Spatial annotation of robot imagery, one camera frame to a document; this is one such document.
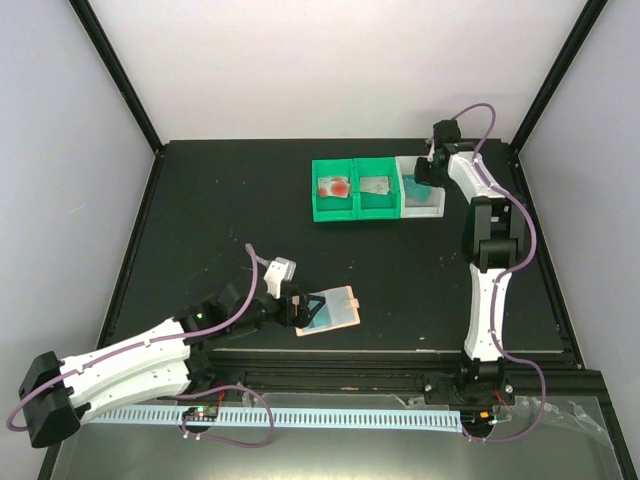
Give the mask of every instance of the black tabletop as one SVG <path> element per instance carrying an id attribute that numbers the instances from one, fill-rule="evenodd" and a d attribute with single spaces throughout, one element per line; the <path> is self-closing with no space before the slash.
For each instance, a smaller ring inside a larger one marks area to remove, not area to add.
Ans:
<path id="1" fill-rule="evenodd" d="M 513 190 L 507 146 L 482 150 Z M 296 337 L 271 326 L 220 348 L 419 351 L 462 348 L 471 279 L 460 255 L 467 203 L 448 191 L 444 218 L 314 223 L 311 160 L 424 154 L 421 140 L 175 141 L 166 157 L 111 342 L 147 330 L 219 292 L 259 255 L 297 262 L 309 292 L 351 285 L 361 324 Z M 561 351 L 536 262 L 510 282 L 504 344 Z"/>

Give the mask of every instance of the white backdrop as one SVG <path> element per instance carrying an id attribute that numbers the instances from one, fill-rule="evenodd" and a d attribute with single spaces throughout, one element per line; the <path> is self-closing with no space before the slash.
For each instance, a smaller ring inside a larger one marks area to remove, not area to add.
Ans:
<path id="1" fill-rule="evenodd" d="M 510 141 L 585 1 L 91 3 L 163 142 L 420 137 L 481 100 Z"/>

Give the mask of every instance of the black metal frame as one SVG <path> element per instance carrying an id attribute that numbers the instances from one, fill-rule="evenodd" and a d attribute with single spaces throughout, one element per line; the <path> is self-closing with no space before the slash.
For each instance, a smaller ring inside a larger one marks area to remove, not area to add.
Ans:
<path id="1" fill-rule="evenodd" d="M 78 18 L 85 27 L 87 34 L 103 59 L 149 145 L 156 153 L 155 162 L 98 341 L 98 347 L 103 347 L 108 344 L 109 337 L 117 325 L 117 318 L 144 225 L 160 177 L 164 161 L 164 147 L 89 1 L 69 0 L 69 3 L 73 6 Z M 564 352 L 560 354 L 528 354 L 523 355 L 523 357 L 539 362 L 547 379 L 549 395 L 583 395 L 596 396 L 598 398 L 624 477 L 637 478 L 604 380 L 599 372 L 583 369 L 583 360 L 578 342 L 569 320 L 549 251 L 544 241 L 531 194 L 518 158 L 518 152 L 535 128 L 553 93 L 606 3 L 607 0 L 588 0 L 586 2 L 510 145 L 509 165 L 518 193 L 523 197 L 535 221 L 539 235 L 537 257 L 557 322 L 558 332 L 564 346 Z M 382 391 L 414 396 L 424 391 L 426 375 L 429 375 L 429 372 L 453 371 L 459 362 L 459 355 L 457 354 L 417 356 L 415 354 L 400 353 L 357 354 L 355 356 L 348 353 L 330 353 L 317 354 L 314 355 L 313 359 L 309 359 L 308 356 L 298 353 L 253 352 L 247 356 L 247 354 L 240 352 L 213 352 L 211 358 L 220 366 L 220 375 L 222 377 L 228 377 L 229 379 L 242 377 L 243 380 L 258 390 L 274 391 L 282 387 L 288 391 L 291 391 L 292 388 L 299 391 L 335 391 L 345 386 L 351 386 L 353 388 L 362 388 L 364 391 L 369 389 L 373 392 L 375 388 L 378 393 Z M 536 395 L 539 393 L 539 380 L 532 370 L 527 370 L 518 365 L 509 365 L 507 367 L 507 377 L 516 394 Z M 59 448 L 59 446 L 55 446 L 48 449 L 38 476 L 39 479 L 50 478 Z"/>

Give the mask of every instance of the black corner post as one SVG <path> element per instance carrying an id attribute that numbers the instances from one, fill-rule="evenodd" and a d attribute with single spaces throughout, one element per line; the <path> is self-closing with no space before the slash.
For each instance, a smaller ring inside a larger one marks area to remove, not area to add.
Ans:
<path id="1" fill-rule="evenodd" d="M 100 54 L 102 61 L 111 74 L 113 81 L 116 83 L 118 90 L 120 90 L 129 110 L 131 110 L 136 122 L 138 122 L 142 133 L 147 139 L 147 142 L 149 142 L 151 150 L 153 150 L 157 155 L 163 149 L 162 141 L 160 140 L 160 137 L 158 137 L 156 130 L 153 128 L 147 112 L 145 112 L 136 91 L 133 89 L 133 85 L 129 81 L 129 77 L 127 77 L 120 60 L 118 60 L 116 52 L 113 50 L 113 47 L 107 38 L 107 34 L 102 29 L 102 26 L 98 21 L 98 17 L 96 17 L 89 1 L 69 0 L 69 3 L 75 10 L 80 22 L 82 22 L 82 25 L 87 31 L 94 47 Z"/>
<path id="2" fill-rule="evenodd" d="M 556 57 L 555 62 L 553 62 L 551 70 L 549 70 L 549 73 L 544 79 L 542 87 L 540 87 L 538 94 L 529 107 L 529 111 L 520 124 L 515 137 L 513 137 L 511 147 L 516 151 L 516 153 L 522 150 L 522 147 L 529 138 L 529 135 L 533 132 L 538 120 L 540 120 L 540 117 L 542 116 L 542 112 L 544 112 L 549 100 L 551 100 L 551 97 L 558 88 L 558 85 L 560 85 L 564 74 L 569 70 L 571 62 L 573 62 L 573 59 L 577 55 L 580 47 L 587 38 L 587 35 L 589 35 L 591 28 L 596 23 L 596 20 L 600 16 L 600 13 L 606 4 L 607 0 L 588 0 L 582 9 L 578 20 L 576 20 L 576 23 L 565 40 L 564 45 L 562 45 L 560 53 Z"/>

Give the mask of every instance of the white wall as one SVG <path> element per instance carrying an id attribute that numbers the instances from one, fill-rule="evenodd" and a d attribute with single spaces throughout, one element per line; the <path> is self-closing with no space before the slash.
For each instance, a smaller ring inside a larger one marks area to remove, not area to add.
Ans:
<path id="1" fill-rule="evenodd" d="M 6 2 L 0 15 L 3 418 L 33 357 L 95 347 L 152 159 L 69 3 Z M 2 478 L 36 478 L 43 454 L 31 449 L 26 434 L 0 428 Z"/>
<path id="2" fill-rule="evenodd" d="M 585 0 L 91 3 L 164 142 L 419 138 L 477 101 L 509 141 Z"/>
<path id="3" fill-rule="evenodd" d="M 640 468 L 640 5 L 612 1 L 523 151 L 578 340 Z"/>

